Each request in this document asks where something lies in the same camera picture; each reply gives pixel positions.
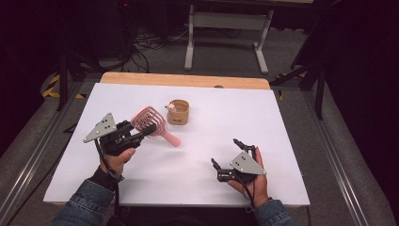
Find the white table surface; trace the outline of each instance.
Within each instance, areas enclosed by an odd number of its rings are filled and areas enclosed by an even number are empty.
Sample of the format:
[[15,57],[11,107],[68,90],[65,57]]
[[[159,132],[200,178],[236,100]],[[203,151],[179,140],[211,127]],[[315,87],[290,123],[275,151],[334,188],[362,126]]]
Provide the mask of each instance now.
[[309,205],[308,194],[272,90],[96,84],[72,139],[44,196],[64,203],[97,169],[94,141],[83,139],[106,113],[115,122],[129,121],[151,105],[167,117],[174,99],[190,103],[186,125],[169,125],[182,144],[145,138],[125,165],[121,205],[242,207],[248,202],[216,179],[211,158],[223,169],[240,153],[237,138],[260,147],[268,193],[287,206]]

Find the wooden container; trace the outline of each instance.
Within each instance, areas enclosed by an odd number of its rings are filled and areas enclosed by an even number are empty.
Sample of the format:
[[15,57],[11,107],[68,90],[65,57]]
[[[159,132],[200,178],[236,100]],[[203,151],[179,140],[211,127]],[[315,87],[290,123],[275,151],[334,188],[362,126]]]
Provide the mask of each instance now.
[[175,125],[184,125],[188,121],[190,105],[184,100],[173,100],[176,110],[168,112],[168,122]]

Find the denim sleeve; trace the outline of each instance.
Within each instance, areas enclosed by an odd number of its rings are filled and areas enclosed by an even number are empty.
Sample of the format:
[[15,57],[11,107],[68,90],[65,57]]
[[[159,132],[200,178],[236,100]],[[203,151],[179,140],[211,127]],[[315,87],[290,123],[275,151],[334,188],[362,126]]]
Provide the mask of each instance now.
[[102,225],[113,199],[113,192],[85,180],[55,217],[53,225]]
[[280,200],[270,200],[256,208],[255,217],[261,226],[296,225]]

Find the hand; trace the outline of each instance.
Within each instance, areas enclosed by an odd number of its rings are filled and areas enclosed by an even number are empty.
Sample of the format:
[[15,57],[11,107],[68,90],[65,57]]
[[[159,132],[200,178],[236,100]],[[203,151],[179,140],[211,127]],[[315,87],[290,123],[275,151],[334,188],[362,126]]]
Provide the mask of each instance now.
[[[118,175],[121,176],[123,173],[123,166],[125,162],[129,161],[130,158],[132,158],[132,155],[136,152],[136,149],[130,148],[125,150],[123,153],[121,153],[118,156],[113,156],[113,155],[107,155],[106,156],[106,162],[108,163],[108,166]],[[108,170],[103,163],[103,161],[100,161],[100,167],[101,169],[108,173]]]
[[[255,159],[256,162],[263,168],[261,152],[259,151],[258,147],[255,150]],[[232,188],[236,189],[238,192],[243,194],[244,197],[246,197],[246,199],[248,199],[247,193],[243,185],[234,180],[229,180],[228,184],[229,186],[232,186]],[[247,185],[247,188],[249,190],[250,195],[253,197],[255,208],[259,207],[269,199],[269,196],[267,195],[267,178],[265,175],[258,175],[258,177],[255,179],[254,182]]]

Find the finger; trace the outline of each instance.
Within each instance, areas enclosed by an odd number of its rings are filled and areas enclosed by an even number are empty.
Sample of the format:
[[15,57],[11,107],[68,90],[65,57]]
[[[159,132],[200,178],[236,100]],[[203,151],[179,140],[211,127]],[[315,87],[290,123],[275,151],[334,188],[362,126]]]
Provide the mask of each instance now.
[[263,160],[262,160],[262,156],[261,156],[261,151],[259,150],[258,147],[256,147],[255,149],[255,157],[256,157],[256,162],[261,165],[261,167],[263,168]]
[[228,184],[229,186],[231,186],[232,188],[236,189],[238,192],[241,192],[241,193],[244,192],[243,185],[241,185],[240,183],[238,183],[238,182],[236,182],[236,181],[234,181],[234,180],[229,180],[229,181],[227,182],[227,184]]
[[130,148],[125,150],[123,153],[121,153],[118,158],[120,159],[121,162],[127,162],[132,158],[132,155],[135,154],[136,149]]

